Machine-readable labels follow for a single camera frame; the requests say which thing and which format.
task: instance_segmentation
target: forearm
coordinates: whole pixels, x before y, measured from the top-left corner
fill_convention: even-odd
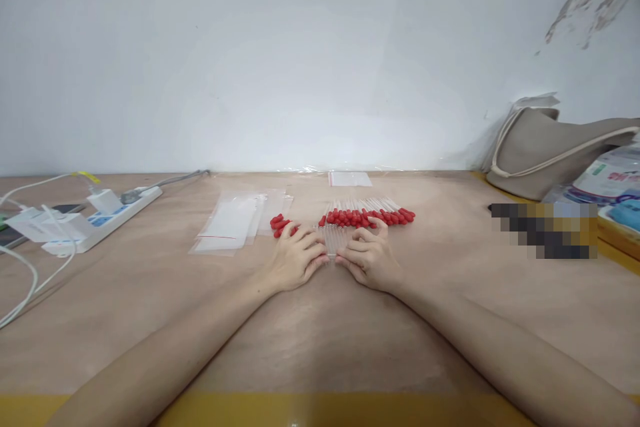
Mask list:
[[[406,284],[392,292],[541,426],[632,426],[632,401],[541,338],[461,296]]]
[[[274,293],[250,280],[205,300],[98,373],[48,427],[149,425]]]

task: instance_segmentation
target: beige bag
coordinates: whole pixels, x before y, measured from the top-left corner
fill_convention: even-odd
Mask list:
[[[627,145],[640,119],[560,123],[558,110],[522,108],[501,128],[487,181],[519,197],[541,200],[557,183],[571,183],[602,153]]]

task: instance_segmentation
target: wooden table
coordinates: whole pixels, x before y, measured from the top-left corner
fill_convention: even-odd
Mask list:
[[[120,192],[168,175],[104,175]],[[505,198],[468,172],[372,173],[373,187],[329,187],[327,176],[225,174],[168,185],[164,194],[79,254],[0,331],[0,425],[38,426],[125,350],[265,261],[275,239],[234,257],[192,256],[223,189],[286,188],[290,217],[317,221],[333,198],[389,196],[417,214],[394,227],[398,260],[535,332],[628,394],[640,394],[640,277],[606,259],[535,260],[492,229],[486,206]],[[0,179],[0,191],[33,181]],[[68,178],[21,192],[39,205],[73,203]],[[43,278],[60,265],[17,248]],[[0,312],[30,274],[0,256]],[[530,425],[433,329],[395,298],[324,267],[260,308],[160,425]]]

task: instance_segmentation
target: white power strip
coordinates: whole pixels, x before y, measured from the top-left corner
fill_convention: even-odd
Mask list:
[[[120,210],[116,211],[113,215],[103,215],[101,212],[94,213],[91,217],[87,218],[87,220],[94,226],[95,231],[86,239],[75,241],[76,252],[82,254],[91,249],[160,195],[162,195],[160,187],[154,187],[142,192],[140,194],[140,200],[130,203],[129,205],[123,205]],[[50,254],[59,257],[68,257],[71,255],[70,240],[52,240],[44,244],[42,248]]]

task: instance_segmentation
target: hand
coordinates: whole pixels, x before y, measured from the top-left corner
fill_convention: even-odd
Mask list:
[[[376,217],[368,220],[378,227],[379,234],[357,229],[347,247],[338,250],[335,263],[346,267],[360,284],[391,293],[403,284],[404,272],[393,257],[387,224]]]
[[[301,227],[291,235],[291,230],[299,225],[289,222],[285,226],[273,257],[265,266],[265,282],[276,292],[306,284],[320,266],[329,262],[325,240],[311,227]]]

